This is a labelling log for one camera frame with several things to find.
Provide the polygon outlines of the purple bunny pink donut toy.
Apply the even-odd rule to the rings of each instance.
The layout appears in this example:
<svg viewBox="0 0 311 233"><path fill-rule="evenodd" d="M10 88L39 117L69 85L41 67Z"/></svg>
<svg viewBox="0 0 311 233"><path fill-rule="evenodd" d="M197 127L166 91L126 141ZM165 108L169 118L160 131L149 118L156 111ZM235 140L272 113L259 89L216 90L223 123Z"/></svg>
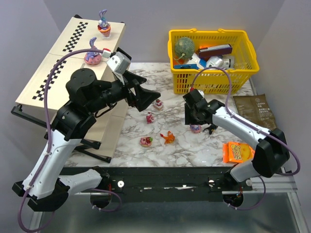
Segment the purple bunny pink donut toy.
<svg viewBox="0 0 311 233"><path fill-rule="evenodd" d="M193 133L200 133L200 132L201 132L201 129L202 129L202 126L201 126L201 125L190 125L190 130L191 130Z"/></svg>

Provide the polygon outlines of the purple bunny cupcake toy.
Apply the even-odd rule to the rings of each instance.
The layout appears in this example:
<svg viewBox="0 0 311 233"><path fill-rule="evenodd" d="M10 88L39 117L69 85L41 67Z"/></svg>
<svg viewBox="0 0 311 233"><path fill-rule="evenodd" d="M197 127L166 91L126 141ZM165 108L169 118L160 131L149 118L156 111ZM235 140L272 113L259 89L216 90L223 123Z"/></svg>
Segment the purple bunny cupcake toy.
<svg viewBox="0 0 311 233"><path fill-rule="evenodd" d="M110 38L111 26L105 18L107 10L103 9L99 12L100 20L98 21L98 31L103 35L105 39Z"/></svg>

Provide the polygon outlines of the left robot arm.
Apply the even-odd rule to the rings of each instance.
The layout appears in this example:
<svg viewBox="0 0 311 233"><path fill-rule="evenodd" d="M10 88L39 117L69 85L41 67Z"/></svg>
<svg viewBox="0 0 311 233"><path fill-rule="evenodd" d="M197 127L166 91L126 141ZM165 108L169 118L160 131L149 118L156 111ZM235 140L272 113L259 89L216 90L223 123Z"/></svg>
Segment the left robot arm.
<svg viewBox="0 0 311 233"><path fill-rule="evenodd" d="M95 188L109 187L109 174L99 167L67 178L60 172L73 150L96 123L95 113L125 100L138 111L148 108L160 93L143 88L144 77L125 71L115 74L113 82L98 80L95 72L81 68L66 84L69 101L56 113L48 143L29 176L14 183L12 189L36 212L59 209L70 195Z"/></svg>

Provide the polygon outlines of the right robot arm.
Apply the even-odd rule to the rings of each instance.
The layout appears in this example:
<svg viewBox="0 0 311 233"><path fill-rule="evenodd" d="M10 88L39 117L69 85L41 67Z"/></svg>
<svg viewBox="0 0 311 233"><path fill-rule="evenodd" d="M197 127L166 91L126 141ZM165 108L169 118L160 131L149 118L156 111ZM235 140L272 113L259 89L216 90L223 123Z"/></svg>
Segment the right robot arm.
<svg viewBox="0 0 311 233"><path fill-rule="evenodd" d="M235 114L218 100L207 101L197 89L183 96L185 124L210 124L221 127L248 144L254 157L235 165L227 172L227 178L237 183L249 178L272 177L289 160L289 150L283 131L257 126Z"/></svg>

